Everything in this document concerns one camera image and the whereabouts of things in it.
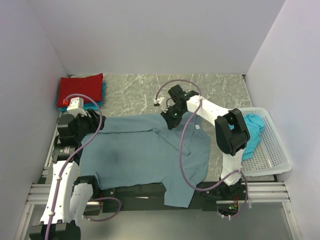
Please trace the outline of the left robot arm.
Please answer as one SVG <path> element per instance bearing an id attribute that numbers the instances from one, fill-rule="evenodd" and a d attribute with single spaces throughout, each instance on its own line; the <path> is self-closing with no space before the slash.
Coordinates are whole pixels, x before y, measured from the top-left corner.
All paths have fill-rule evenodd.
<path id="1" fill-rule="evenodd" d="M 93 139 L 104 128 L 106 117 L 88 109 L 87 113 L 63 114 L 57 119 L 57 136 L 52 151 L 52 182 L 39 225 L 30 228 L 32 240 L 79 240 L 79 222 L 88 201 L 100 195 L 94 175 L 78 175 L 86 136 Z"/>

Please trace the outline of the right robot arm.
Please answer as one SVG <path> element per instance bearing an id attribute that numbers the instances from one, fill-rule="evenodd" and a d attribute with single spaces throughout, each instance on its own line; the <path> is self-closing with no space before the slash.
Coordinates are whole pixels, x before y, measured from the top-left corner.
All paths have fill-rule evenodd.
<path id="1" fill-rule="evenodd" d="M 237 194 L 237 187 L 245 180 L 241 170 L 242 155 L 250 140 L 250 133 L 242 112 L 238 108 L 221 107 L 202 96 L 200 89 L 185 92 L 180 85 L 171 87 L 168 91 L 174 104 L 167 106 L 164 97 L 157 93 L 153 100 L 155 106 L 161 107 L 161 116 L 165 119 L 168 129 L 176 128 L 183 115 L 190 112 L 212 124 L 215 128 L 215 138 L 218 148 L 222 151 L 222 172 L 220 180 L 205 192 L 217 188 L 222 198 L 230 200 Z"/>

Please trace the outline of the grey-blue t-shirt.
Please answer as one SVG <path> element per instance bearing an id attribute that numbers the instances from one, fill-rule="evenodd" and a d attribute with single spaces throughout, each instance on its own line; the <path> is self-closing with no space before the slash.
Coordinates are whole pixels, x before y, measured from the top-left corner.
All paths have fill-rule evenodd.
<path id="1" fill-rule="evenodd" d="M 159 114 L 108 117 L 88 142 L 80 158 L 80 175 L 96 177 L 107 190 L 152 183 L 165 187 L 164 204 L 187 208 L 194 186 L 206 176 L 210 137 L 199 117 L 183 115 L 168 129 Z"/>

